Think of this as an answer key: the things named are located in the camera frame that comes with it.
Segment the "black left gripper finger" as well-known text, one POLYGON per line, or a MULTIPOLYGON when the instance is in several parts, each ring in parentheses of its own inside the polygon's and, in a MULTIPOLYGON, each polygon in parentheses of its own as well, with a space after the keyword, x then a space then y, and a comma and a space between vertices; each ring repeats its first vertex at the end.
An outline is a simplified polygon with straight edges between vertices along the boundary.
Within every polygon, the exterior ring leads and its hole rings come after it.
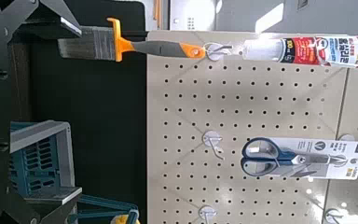
POLYGON ((10 187, 9 215, 18 224, 64 224, 81 195, 81 187, 58 187, 22 197, 10 187))
POLYGON ((64 0, 27 0, 25 18, 17 34, 35 35, 43 39, 77 38, 82 31, 76 17, 64 0))

